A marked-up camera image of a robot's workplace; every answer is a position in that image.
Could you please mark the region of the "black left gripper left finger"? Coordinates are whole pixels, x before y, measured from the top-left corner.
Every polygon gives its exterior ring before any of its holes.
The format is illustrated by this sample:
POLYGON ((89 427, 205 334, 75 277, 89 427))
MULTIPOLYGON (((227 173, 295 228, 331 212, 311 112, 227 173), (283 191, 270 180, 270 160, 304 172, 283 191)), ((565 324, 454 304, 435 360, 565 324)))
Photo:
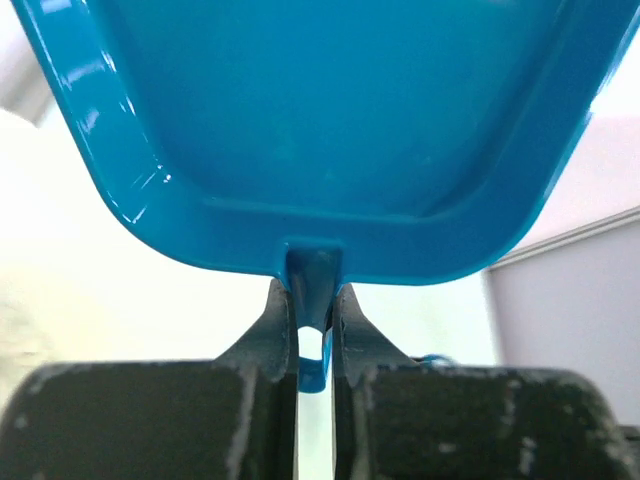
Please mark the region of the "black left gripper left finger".
POLYGON ((286 375, 297 380, 299 348, 295 307, 281 281, 273 279, 264 311, 214 362, 231 368, 258 367, 272 382, 286 375))

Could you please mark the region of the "blue plastic dustpan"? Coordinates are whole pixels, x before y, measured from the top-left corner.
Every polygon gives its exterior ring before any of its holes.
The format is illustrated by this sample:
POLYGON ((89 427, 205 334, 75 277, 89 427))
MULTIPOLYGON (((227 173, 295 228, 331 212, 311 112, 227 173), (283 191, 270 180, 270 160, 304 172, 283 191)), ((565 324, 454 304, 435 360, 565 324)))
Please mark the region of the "blue plastic dustpan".
POLYGON ((180 262, 350 282, 475 273, 531 228, 635 1, 17 1, 92 180, 180 262))

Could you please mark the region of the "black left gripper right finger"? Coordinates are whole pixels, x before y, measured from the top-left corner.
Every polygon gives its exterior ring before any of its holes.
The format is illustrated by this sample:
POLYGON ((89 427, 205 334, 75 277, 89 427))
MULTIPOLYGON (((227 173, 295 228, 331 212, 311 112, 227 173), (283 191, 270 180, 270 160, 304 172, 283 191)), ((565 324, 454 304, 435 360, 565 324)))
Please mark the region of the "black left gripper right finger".
POLYGON ((351 284, 341 288, 332 310, 333 378, 355 387, 369 369, 417 367, 363 313, 351 284))

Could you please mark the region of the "aluminium corner post left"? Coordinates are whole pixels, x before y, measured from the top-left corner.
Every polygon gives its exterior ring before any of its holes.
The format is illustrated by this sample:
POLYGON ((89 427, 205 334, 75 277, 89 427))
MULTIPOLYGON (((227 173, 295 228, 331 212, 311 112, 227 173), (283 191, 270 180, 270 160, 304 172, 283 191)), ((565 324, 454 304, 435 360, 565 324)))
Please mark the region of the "aluminium corner post left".
POLYGON ((529 246, 514 249, 499 261, 489 266, 487 271, 495 271, 533 256, 544 254, 596 235, 604 234, 605 232, 637 222, 638 220, 639 207, 636 206, 529 246))

